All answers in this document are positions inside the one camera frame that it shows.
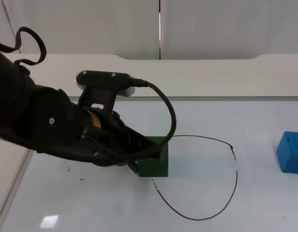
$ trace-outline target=blue block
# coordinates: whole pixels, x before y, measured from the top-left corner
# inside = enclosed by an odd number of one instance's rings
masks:
[[[298,132],[284,132],[277,156],[282,172],[298,174]]]

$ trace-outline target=green block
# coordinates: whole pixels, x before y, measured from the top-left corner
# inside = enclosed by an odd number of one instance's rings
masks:
[[[147,137],[155,143],[160,143],[164,137]],[[160,159],[144,159],[137,162],[141,177],[168,177],[168,144],[162,148]]]

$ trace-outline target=white table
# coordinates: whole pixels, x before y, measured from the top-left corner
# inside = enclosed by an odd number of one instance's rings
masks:
[[[9,54],[8,57],[15,60],[38,55]],[[58,54],[48,55],[44,63],[30,70],[38,84],[62,88],[71,97],[79,97],[81,93],[74,84],[74,77],[81,70],[126,72],[155,83],[171,97],[298,97],[298,55],[264,55],[249,60],[138,61],[112,55]],[[155,94],[139,89],[135,96]],[[131,127],[145,135],[166,134],[169,115],[160,114],[159,109],[164,107],[161,102],[131,100],[116,105]],[[16,228],[36,231],[47,216],[58,216],[55,229],[59,231],[77,228],[90,231],[96,229],[97,223],[109,226],[108,220],[113,219],[117,223],[110,231],[120,227],[130,229],[134,224],[138,228],[141,223],[145,231],[149,225],[159,230],[172,226],[179,231],[194,227],[212,231],[221,228],[279,231],[285,225],[291,231],[298,231],[298,175],[281,173],[275,156],[275,146],[282,133],[298,131],[298,101],[186,99],[173,104],[178,115],[177,134],[212,136],[235,147],[238,190],[220,216],[199,223],[183,221],[163,204],[150,180],[137,178],[125,168],[104,169],[39,154],[30,162],[2,231]],[[215,145],[213,151],[210,141],[184,138],[175,138],[170,146],[170,177],[156,180],[161,191],[170,202],[181,199],[175,206],[188,216],[208,216],[217,211],[227,200],[235,181],[233,160],[230,154],[225,155],[225,147]],[[190,152],[184,158],[183,148]],[[0,155],[0,163],[8,163],[15,153],[9,154],[9,159]],[[22,161],[13,160],[8,168],[0,169],[0,184],[5,186],[1,192],[6,193],[0,198],[0,207],[4,203],[6,206],[0,211],[3,215],[0,226],[13,199],[12,194],[7,197],[8,191],[17,186],[13,185],[14,175],[10,173],[16,175]],[[69,167],[73,171],[66,173]],[[9,180],[1,178],[6,174],[11,176]]]

